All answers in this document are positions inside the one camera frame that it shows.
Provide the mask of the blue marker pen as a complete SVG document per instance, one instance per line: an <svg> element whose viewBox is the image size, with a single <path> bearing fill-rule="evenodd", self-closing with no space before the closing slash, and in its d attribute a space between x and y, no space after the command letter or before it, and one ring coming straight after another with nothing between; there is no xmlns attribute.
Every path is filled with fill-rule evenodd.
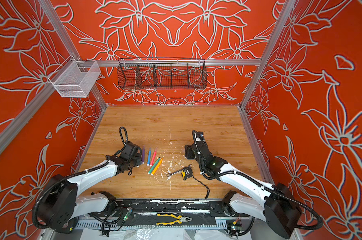
<svg viewBox="0 0 362 240"><path fill-rule="evenodd" d="M150 166L150 162L151 162L151 147L149 147L148 150L148 155L147 155L147 166Z"/></svg>

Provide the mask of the pink marker pen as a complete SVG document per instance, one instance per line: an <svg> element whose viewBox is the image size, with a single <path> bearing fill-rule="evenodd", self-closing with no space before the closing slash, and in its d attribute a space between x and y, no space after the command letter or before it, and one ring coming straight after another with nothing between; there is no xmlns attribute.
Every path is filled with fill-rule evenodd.
<svg viewBox="0 0 362 240"><path fill-rule="evenodd" d="M157 147L154 149L154 152L152 153L152 158L151 158L151 161L150 161L150 166L152 167L154 165L154 161L155 161L155 158L156 158L156 154L157 154Z"/></svg>

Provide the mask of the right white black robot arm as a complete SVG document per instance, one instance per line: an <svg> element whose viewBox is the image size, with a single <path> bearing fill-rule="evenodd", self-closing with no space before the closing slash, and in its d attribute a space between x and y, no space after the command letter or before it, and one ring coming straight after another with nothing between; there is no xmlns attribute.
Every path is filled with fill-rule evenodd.
<svg viewBox="0 0 362 240"><path fill-rule="evenodd" d="M251 204L238 193L229 194L229 207L238 214L246 214L264 221L269 228L284 239L289 239L295 229L318 230L323 220L311 207L294 199L289 189L278 183L257 180L214 156L203 132L192 131L193 143L185 146L185 157L195 159L200 174L207 180L229 184L254 200Z"/></svg>

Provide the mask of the purple marker pen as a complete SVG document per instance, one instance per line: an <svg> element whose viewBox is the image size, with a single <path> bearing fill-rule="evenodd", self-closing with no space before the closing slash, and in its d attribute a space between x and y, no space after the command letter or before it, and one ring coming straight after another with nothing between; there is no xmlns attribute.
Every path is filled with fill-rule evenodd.
<svg viewBox="0 0 362 240"><path fill-rule="evenodd" d="M142 164L145 163L145 146L142 147L142 155L141 155Z"/></svg>

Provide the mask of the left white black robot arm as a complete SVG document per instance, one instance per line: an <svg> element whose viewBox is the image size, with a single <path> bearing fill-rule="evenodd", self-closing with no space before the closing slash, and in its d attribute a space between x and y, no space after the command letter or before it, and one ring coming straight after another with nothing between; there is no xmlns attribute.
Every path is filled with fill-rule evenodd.
<svg viewBox="0 0 362 240"><path fill-rule="evenodd" d="M94 185L127 172L142 164L143 150L128 139L125 127L119 128L123 147L105 160L81 172L68 176L53 176L32 208L32 223L38 229L53 229L67 233L76 224L76 219L85 214L104 211L111 203L111 196L104 193L82 196Z"/></svg>

